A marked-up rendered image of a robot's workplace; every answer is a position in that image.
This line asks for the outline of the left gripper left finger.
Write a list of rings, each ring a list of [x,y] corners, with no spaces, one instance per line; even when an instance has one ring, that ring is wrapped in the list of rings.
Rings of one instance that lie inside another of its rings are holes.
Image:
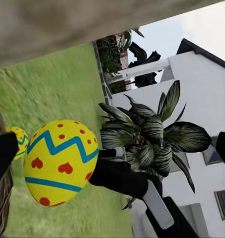
[[[0,135],[0,180],[19,151],[15,132]]]

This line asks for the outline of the easter egg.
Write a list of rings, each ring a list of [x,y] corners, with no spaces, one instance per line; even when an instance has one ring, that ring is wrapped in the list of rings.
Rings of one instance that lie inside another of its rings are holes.
[[[17,154],[15,155],[13,160],[17,160],[20,157],[22,157],[23,155],[26,156],[26,150],[27,150],[27,146],[29,144],[29,140],[28,140],[28,136],[26,134],[26,132],[19,128],[19,127],[6,127],[5,130],[7,132],[15,132],[16,137],[17,137],[17,141],[18,141],[18,145],[19,145],[19,151],[17,152]]]
[[[99,157],[97,139],[78,121],[51,121],[28,142],[25,181],[32,197],[43,206],[58,206],[72,199],[95,170]]]

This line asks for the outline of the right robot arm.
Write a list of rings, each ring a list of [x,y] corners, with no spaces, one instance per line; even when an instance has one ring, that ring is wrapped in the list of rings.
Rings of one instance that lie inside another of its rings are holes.
[[[157,238],[199,238],[171,197],[162,197],[159,177],[131,170],[125,147],[99,150],[95,170],[88,180],[92,185],[143,200]]]

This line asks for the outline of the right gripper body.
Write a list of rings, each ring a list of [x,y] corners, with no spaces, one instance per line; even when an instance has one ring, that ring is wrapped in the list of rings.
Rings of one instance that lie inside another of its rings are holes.
[[[96,163],[95,170],[92,174],[94,179],[104,179],[106,183],[92,183],[92,185],[96,186],[105,186],[108,189],[117,191],[119,193],[123,193],[126,195],[130,195],[133,193],[135,188],[138,185],[138,175],[137,172],[131,170],[131,164],[127,161],[123,161],[127,164],[127,174],[126,178],[117,178],[102,167],[98,167]]]

